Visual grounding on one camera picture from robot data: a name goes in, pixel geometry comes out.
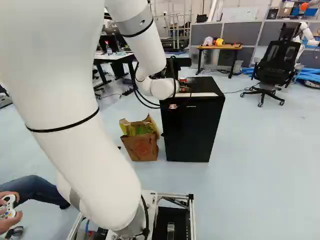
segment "computer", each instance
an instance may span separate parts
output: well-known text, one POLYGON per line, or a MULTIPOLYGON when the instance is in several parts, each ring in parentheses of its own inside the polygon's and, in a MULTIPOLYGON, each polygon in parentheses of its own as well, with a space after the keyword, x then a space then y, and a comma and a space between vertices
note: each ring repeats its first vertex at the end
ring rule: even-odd
POLYGON ((100 36, 99 44, 105 53, 107 52, 106 42, 108 42, 108 45, 112 49, 113 53, 119 52, 120 48, 119 48, 119 44, 118 44, 116 35, 111 34, 111 35, 101 35, 100 36))

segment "person's leg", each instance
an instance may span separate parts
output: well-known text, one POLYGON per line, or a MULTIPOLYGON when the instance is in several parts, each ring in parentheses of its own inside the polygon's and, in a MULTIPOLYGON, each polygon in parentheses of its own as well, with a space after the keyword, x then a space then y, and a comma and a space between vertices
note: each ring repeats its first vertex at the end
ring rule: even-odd
POLYGON ((0 185, 0 191, 19 193, 20 201, 18 205, 29 199, 33 199, 58 205, 61 209, 70 206, 70 204, 60 195, 55 185, 36 175, 24 176, 4 183, 0 185))

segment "black office chair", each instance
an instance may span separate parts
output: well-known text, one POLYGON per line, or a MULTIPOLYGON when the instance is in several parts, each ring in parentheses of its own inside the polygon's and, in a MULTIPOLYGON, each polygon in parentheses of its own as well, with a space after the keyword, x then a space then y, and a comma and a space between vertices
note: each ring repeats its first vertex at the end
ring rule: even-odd
POLYGON ((276 96, 276 85, 287 88, 292 81, 296 73, 295 63, 300 45, 299 42, 292 41, 271 41, 262 60, 259 63, 255 61, 251 77, 260 81, 260 88, 252 86, 249 92, 241 93, 240 97, 243 98, 246 94, 261 94, 261 102, 258 104, 261 108, 265 95, 268 95, 279 100, 279 104, 283 106, 285 100, 276 96))

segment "white desk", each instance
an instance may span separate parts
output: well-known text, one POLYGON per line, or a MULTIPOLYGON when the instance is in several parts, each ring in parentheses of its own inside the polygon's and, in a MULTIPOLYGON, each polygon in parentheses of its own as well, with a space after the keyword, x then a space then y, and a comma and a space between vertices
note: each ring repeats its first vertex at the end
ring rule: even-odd
POLYGON ((106 85, 109 82, 111 82, 110 80, 109 81, 106 80, 101 64, 113 63, 113 62, 128 64, 130 76, 131 76, 131 79, 133 79, 135 76, 135 70, 132 65, 132 61, 134 59, 135 59, 135 55, 133 53, 126 53, 125 55, 116 55, 116 54, 108 55, 108 54, 103 54, 101 51, 95 52, 93 64, 96 65, 96 68, 99 71, 102 83, 95 86, 94 89, 98 89, 103 85, 106 85))
POLYGON ((133 53, 126 53, 125 55, 116 55, 116 54, 112 54, 112 55, 108 55, 108 54, 103 54, 100 51, 95 52, 94 55, 94 59, 98 59, 98 60, 110 60, 110 61, 116 61, 116 60, 120 60, 123 58, 127 58, 129 56, 134 55, 133 53))

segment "game controller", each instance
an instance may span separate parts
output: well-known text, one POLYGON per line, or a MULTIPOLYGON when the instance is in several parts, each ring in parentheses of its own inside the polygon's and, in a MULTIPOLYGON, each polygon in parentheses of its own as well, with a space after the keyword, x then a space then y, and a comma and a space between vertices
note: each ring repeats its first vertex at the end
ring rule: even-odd
POLYGON ((5 200, 6 203, 0 207, 0 210, 6 208, 6 212, 0 215, 0 220, 14 218, 16 216, 16 211, 14 210, 16 196, 13 194, 9 194, 4 196, 2 200, 5 200))

